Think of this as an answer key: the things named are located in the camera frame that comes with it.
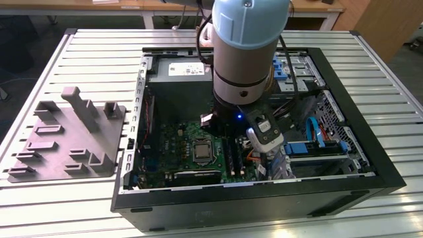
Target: black cable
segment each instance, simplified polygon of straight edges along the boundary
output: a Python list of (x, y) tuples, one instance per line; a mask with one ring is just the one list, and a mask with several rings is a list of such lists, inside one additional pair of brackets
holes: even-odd
[(200, 25), (200, 28), (198, 31), (198, 37), (196, 37), (196, 50), (198, 50), (198, 56), (199, 56), (202, 63), (206, 63), (206, 59), (204, 59), (202, 52), (200, 52), (200, 35), (202, 35), (202, 31), (204, 30), (207, 23), (211, 21), (211, 18), (212, 18), (212, 14), (207, 17), (203, 24)]
[(178, 30), (179, 27), (183, 25), (183, 20), (184, 20), (184, 15), (186, 15), (186, 9), (187, 9), (187, 5), (184, 5), (184, 10), (183, 10), (183, 14), (182, 14), (182, 16), (180, 16), (180, 20), (179, 20), (178, 26), (174, 26), (174, 27), (172, 27), (174, 30)]
[(299, 100), (298, 82), (296, 82), (296, 76), (295, 76), (295, 71), (294, 71), (294, 67), (292, 67), (292, 61), (291, 61), (290, 52), (288, 52), (282, 35), (279, 35), (279, 41), (280, 41), (283, 52), (284, 52), (286, 62), (288, 64), (288, 68), (290, 68), (290, 75), (291, 75), (291, 80), (292, 80), (292, 84), (294, 84), (294, 98), (290, 99), (290, 101), (286, 102), (286, 104), (282, 105), (274, 111), (274, 116), (276, 119), (288, 114), (288, 112), (291, 111), (292, 107), (295, 106), (295, 104)]
[(202, 3), (202, 1), (198, 1), (198, 6), (199, 6), (199, 9), (202, 11), (202, 19), (206, 20), (204, 11), (203, 11), (203, 5), (200, 3)]
[(190, 16), (187, 16), (187, 19), (186, 19), (184, 23), (180, 26), (184, 26), (187, 24), (188, 19), (190, 19)]
[(292, 67), (292, 61), (291, 61), (291, 57), (290, 57), (288, 48), (286, 47), (286, 43), (284, 43), (282, 35), (279, 35), (279, 41), (280, 41), (283, 52), (284, 52), (286, 62), (288, 64), (288, 68), (290, 68), (290, 75), (291, 75), (291, 80), (292, 80), (292, 84), (294, 84), (294, 93), (295, 93), (294, 99), (295, 99), (295, 101), (298, 101), (299, 93), (298, 93), (296, 76), (295, 76), (295, 71), (294, 71), (294, 67)]
[(292, 3), (292, 1), (290, 1), (290, 5), (291, 5), (291, 17), (294, 17), (295, 8), (294, 8), (294, 3)]
[(199, 13), (200, 13), (200, 10), (198, 10), (196, 19), (195, 19), (195, 22), (194, 22), (194, 29), (198, 27)]

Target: label sticker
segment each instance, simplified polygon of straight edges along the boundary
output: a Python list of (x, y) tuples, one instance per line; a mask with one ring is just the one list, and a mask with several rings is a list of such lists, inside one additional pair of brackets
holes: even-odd
[(122, 9), (140, 9), (139, 6), (122, 6)]
[(170, 76), (188, 75), (204, 75), (204, 64), (202, 62), (170, 64)]
[(263, 167), (263, 165), (259, 165), (258, 170), (263, 175), (266, 175), (266, 168)]

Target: metal case frame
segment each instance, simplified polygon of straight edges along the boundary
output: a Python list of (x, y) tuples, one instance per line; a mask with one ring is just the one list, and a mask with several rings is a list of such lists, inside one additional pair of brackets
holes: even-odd
[[(188, 48), (151, 49), (152, 51), (190, 51)], [(303, 179), (299, 183), (264, 181), (252, 186), (216, 185), (195, 190), (159, 190), (122, 193), (123, 167), (134, 166), (136, 149), (128, 145), (120, 158), (111, 211), (118, 212), (142, 231), (198, 228), (236, 223), (284, 220), (300, 217), (334, 215), (363, 200), (386, 195), (406, 186), (397, 168), (358, 110), (347, 90), (319, 48), (292, 49), (307, 51), (326, 81), (346, 125), (351, 128), (377, 176), (330, 180)], [(140, 115), (144, 76), (148, 64), (142, 62), (134, 112)], [(130, 138), (138, 134), (138, 125)]]

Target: slotted aluminum table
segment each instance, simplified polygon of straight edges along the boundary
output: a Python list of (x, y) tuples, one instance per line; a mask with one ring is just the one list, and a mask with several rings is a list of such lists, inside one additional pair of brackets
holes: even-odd
[[(333, 217), (143, 234), (110, 212), (115, 176), (10, 183), (0, 174), (0, 237), (417, 237), (423, 236), (423, 110), (362, 37), (287, 31), (290, 47), (321, 47), (407, 186)], [(78, 30), (66, 34), (0, 146), (0, 172), (15, 163), (40, 100), (64, 104), (64, 86), (102, 105), (130, 108), (143, 47), (194, 47), (194, 30)], [(126, 145), (122, 138), (120, 148)]]

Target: orange wire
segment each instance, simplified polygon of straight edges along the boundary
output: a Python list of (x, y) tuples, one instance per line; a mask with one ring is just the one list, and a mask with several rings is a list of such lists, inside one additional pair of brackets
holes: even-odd
[(247, 155), (247, 160), (260, 161), (260, 160), (262, 160), (262, 158), (259, 158), (259, 157), (251, 157), (251, 155), (252, 155), (252, 151), (254, 151), (254, 149), (250, 151), (250, 153), (248, 153), (248, 155)]
[(329, 136), (329, 134), (326, 133), (326, 130), (325, 130), (325, 128), (323, 128), (323, 125), (321, 125), (319, 127), (321, 127), (321, 130), (322, 130), (325, 139), (326, 139), (326, 140), (330, 140), (330, 136)]

